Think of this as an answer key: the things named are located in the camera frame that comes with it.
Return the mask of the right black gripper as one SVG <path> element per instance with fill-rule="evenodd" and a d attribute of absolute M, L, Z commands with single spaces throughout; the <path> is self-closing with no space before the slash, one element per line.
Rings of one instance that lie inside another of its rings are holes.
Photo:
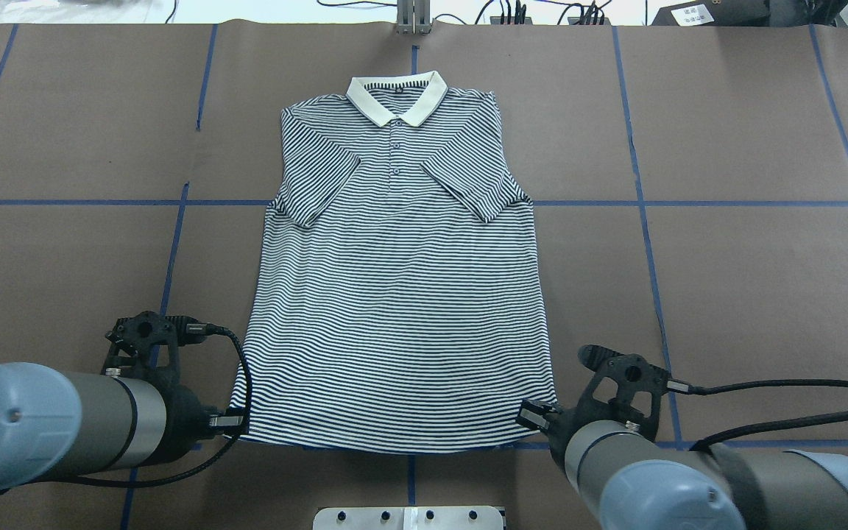
<path fill-rule="evenodd" d="M 531 431 L 545 433 L 549 453 L 556 466 L 565 472 L 565 455 L 570 439 L 582 427 L 601 420 L 601 406 L 579 403 L 563 407 L 544 400 L 521 400 L 516 423 Z"/>

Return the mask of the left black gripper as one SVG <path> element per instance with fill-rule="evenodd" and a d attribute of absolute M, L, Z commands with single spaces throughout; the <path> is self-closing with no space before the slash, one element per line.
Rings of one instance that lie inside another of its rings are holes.
<path fill-rule="evenodd" d="M 163 369 L 163 403 L 167 420 L 163 432 L 163 463 L 171 463 L 185 456 L 208 429 L 242 430 L 246 425 L 244 414 L 216 414 L 210 416 L 201 400 L 172 368 Z"/>

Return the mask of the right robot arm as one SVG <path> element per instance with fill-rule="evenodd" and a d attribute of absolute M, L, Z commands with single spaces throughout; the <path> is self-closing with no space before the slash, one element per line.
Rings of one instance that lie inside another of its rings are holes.
<path fill-rule="evenodd" d="M 669 450 L 647 419 L 525 399 L 518 425 L 554 461 L 602 529 L 848 529 L 848 456 Z"/>

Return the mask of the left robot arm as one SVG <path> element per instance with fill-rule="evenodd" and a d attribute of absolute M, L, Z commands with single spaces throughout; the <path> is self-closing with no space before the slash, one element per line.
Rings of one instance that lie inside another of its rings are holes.
<path fill-rule="evenodd" d="M 204 406 L 183 385 L 0 364 L 0 495 L 60 481 L 122 487 L 97 473 L 168 464 L 247 430 L 243 407 Z"/>

